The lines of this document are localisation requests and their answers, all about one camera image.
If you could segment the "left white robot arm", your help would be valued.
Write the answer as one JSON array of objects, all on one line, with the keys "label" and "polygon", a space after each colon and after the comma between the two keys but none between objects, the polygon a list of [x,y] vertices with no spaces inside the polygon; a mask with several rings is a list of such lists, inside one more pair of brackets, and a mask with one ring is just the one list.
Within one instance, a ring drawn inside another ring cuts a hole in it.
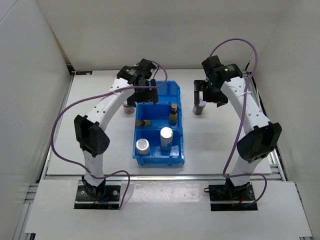
[{"label": "left white robot arm", "polygon": [[77,115],[74,119],[76,140],[84,156],[84,165],[88,169],[82,177],[85,192],[93,200],[106,197],[103,174],[103,154],[110,144],[105,133],[108,123],[128,101],[130,106],[137,102],[158,101],[158,94],[151,79],[156,65],[142,59],[134,66],[124,66],[116,75],[109,91],[111,95],[103,97],[86,115]]}]

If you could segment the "silver-lid bead jar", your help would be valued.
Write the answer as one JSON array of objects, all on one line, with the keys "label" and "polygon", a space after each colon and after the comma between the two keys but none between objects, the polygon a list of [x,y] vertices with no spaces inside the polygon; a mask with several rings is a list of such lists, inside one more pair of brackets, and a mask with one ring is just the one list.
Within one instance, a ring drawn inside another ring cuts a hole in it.
[{"label": "silver-lid bead jar", "polygon": [[136,151],[139,155],[146,156],[150,153],[149,141],[145,138],[140,138],[136,141]]},{"label": "silver-lid bead jar", "polygon": [[160,130],[160,147],[163,151],[169,151],[172,148],[174,132],[170,127],[163,127]]}]

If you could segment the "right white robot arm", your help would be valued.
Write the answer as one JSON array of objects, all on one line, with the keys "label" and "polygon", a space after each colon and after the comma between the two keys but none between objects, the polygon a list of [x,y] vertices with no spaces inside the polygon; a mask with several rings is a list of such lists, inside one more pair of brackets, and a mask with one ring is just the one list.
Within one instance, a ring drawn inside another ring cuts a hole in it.
[{"label": "right white robot arm", "polygon": [[198,114],[205,103],[217,107],[231,103],[240,119],[244,137],[236,140],[232,148],[238,159],[225,184],[209,187],[214,201],[246,200],[250,190],[250,177],[258,164],[272,152],[282,132],[281,125],[271,122],[260,110],[248,90],[247,83],[236,64],[223,65],[218,56],[210,56],[202,63],[206,78],[195,80],[193,112]]}]

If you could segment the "yellow-label sauce bottle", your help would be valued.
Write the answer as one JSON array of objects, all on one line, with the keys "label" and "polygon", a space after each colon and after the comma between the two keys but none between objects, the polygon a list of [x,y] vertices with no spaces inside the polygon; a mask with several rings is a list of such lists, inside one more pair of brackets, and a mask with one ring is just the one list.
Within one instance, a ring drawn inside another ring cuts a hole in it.
[{"label": "yellow-label sauce bottle", "polygon": [[152,122],[150,120],[147,120],[147,119],[142,119],[142,120],[137,120],[135,122],[135,125],[137,127],[143,127],[143,126],[151,126],[152,125]]},{"label": "yellow-label sauce bottle", "polygon": [[177,123],[177,118],[178,118],[178,105],[176,103],[173,103],[170,108],[169,123],[171,125],[175,125]]}]

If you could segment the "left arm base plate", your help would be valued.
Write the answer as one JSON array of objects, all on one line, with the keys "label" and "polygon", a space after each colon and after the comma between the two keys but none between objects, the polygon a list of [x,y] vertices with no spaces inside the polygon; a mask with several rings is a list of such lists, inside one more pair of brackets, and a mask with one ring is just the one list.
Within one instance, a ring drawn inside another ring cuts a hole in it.
[{"label": "left arm base plate", "polygon": [[121,186],[120,181],[107,181],[102,196],[91,197],[87,194],[82,181],[79,181],[73,208],[76,210],[118,210],[121,203]]}]

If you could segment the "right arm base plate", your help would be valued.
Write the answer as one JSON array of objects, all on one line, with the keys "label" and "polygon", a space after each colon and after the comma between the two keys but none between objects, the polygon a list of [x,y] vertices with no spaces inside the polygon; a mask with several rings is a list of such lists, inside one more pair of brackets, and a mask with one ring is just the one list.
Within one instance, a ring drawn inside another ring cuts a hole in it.
[{"label": "right arm base plate", "polygon": [[257,203],[253,203],[256,197],[253,186],[250,183],[236,192],[228,190],[225,184],[209,185],[203,191],[209,194],[210,210],[212,212],[258,210]]}]

